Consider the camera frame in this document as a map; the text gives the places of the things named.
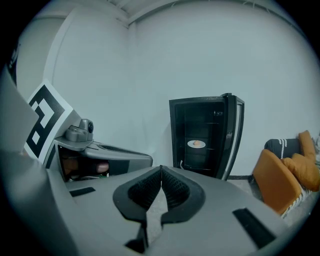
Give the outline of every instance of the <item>orange cushion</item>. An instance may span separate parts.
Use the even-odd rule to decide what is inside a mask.
[[[299,141],[300,141],[302,154],[306,158],[310,159],[313,163],[315,163],[316,150],[308,130],[305,130],[304,132],[299,133]]]
[[[281,159],[281,161],[307,189],[311,191],[319,191],[319,170],[310,159],[295,153],[293,154],[292,159],[284,158]]]
[[[280,215],[301,194],[297,178],[274,153],[267,149],[262,150],[253,175],[264,203]]]

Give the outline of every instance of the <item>gray pillow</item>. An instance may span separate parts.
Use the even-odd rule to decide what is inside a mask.
[[[271,151],[280,159],[291,158],[294,153],[301,154],[298,138],[269,139],[264,149]]]

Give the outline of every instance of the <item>black rubber pad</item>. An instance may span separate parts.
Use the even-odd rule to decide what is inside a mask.
[[[247,208],[234,210],[232,213],[259,249],[276,238]]]
[[[74,197],[78,197],[78,196],[82,196],[82,195],[91,193],[91,192],[93,192],[93,191],[96,191],[96,190],[95,190],[93,187],[88,186],[88,187],[85,187],[85,188],[80,188],[80,189],[77,189],[77,190],[72,190],[72,191],[70,191],[70,194],[71,194],[71,196],[74,198]]]

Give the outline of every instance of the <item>white wall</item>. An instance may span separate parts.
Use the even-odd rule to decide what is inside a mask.
[[[96,141],[134,150],[136,113],[128,60],[128,29],[81,8],[63,38],[52,85],[82,118],[93,121]]]
[[[63,22],[63,18],[33,20],[19,37],[16,84],[25,100],[28,100],[43,81],[48,52]]]
[[[294,138],[306,129],[318,134],[316,56],[279,18],[237,3],[201,1],[158,12],[135,29],[139,140],[156,165],[172,164],[170,99],[232,93],[245,101],[231,175],[250,175],[271,138]]]
[[[170,99],[233,93],[245,101],[245,119],[231,175],[249,175],[268,139],[306,129],[318,134],[319,70],[308,43],[281,19],[237,3],[200,1],[129,29],[79,9],[52,84],[94,122],[96,141],[150,154],[154,165],[172,165]]]

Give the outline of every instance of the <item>ceiling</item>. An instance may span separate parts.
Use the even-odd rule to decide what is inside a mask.
[[[106,0],[107,2],[115,5],[117,8],[125,11],[129,17],[135,15],[142,9],[152,5],[159,0]]]
[[[53,0],[51,5],[48,5],[37,15],[37,18],[51,17],[53,14],[66,17],[74,7],[86,6],[113,16],[128,28],[131,23],[143,19],[145,15],[156,12],[164,7],[177,6],[190,1],[215,0]],[[276,15],[304,35],[296,22],[273,0],[229,1],[245,5],[248,8],[259,8],[265,12]]]

